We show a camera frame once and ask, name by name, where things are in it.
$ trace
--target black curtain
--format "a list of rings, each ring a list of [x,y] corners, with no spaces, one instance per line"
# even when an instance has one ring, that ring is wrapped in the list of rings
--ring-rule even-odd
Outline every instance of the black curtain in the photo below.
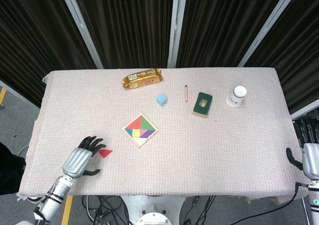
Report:
[[[77,0],[104,68],[167,67],[173,0]]]
[[[0,0],[0,80],[37,106],[53,70],[95,69],[64,0]]]
[[[186,0],[177,67],[237,66],[279,0]]]
[[[246,66],[276,69],[290,113],[319,99],[319,0],[293,0]]]

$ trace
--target blue square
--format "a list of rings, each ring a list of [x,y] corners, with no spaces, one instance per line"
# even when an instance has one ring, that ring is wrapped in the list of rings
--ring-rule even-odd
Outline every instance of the blue square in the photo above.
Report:
[[[160,104],[160,106],[163,106],[163,105],[165,105],[166,102],[167,102],[167,97],[166,97],[164,94],[160,94],[160,95],[157,97],[156,101],[158,102],[158,104]]]

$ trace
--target white cup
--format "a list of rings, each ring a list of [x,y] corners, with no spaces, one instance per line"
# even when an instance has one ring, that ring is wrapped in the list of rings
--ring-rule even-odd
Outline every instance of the white cup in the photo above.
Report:
[[[246,94],[247,90],[245,87],[237,86],[234,88],[233,92],[228,94],[226,98],[227,104],[231,107],[239,107]]]

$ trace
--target gray floor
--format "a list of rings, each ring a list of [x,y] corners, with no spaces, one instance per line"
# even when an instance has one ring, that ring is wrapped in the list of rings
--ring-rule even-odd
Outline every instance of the gray floor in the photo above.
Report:
[[[0,141],[17,154],[21,148],[28,145],[32,135],[34,121],[37,118],[38,109],[26,105],[12,94],[6,94],[3,104],[4,109],[0,110]],[[35,205],[28,201],[17,203],[15,195],[0,196],[0,225],[14,225],[20,221],[26,220],[33,222],[33,209]],[[198,216],[204,208],[207,197],[201,197],[194,209],[189,213],[188,218],[195,224]],[[180,213],[180,224],[184,220],[186,212],[189,210],[192,198],[188,198],[182,207]],[[90,198],[90,204],[97,206],[96,198]],[[230,196],[217,196],[206,219],[207,225],[228,225],[241,218],[262,213],[278,206],[270,198],[254,200],[248,204],[244,198]],[[64,204],[60,206],[55,214],[52,225],[61,224]],[[112,216],[106,217],[111,225],[115,225]],[[92,224],[81,205],[81,196],[75,196],[72,203],[72,209],[69,219],[70,225],[89,225]],[[306,215],[303,209],[302,200],[296,200],[288,207],[239,223],[241,225],[307,225]]]

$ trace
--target table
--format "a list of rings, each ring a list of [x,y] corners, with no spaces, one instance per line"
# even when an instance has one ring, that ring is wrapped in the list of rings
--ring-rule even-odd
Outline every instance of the table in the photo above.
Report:
[[[75,180],[73,195],[281,196],[284,202],[296,181],[309,182],[286,158],[287,147],[298,160],[301,150],[274,69],[162,69],[160,83],[123,88],[121,80],[139,71],[53,71],[44,78],[20,193],[45,194],[90,135],[104,138],[113,152],[91,159],[88,169],[101,172]],[[226,97],[237,85],[248,93],[232,108]],[[213,96],[207,118],[192,114],[199,92]],[[156,102],[161,93],[168,97],[163,107]],[[122,128],[140,113],[159,131],[137,148]],[[307,193],[302,188],[299,197]]]

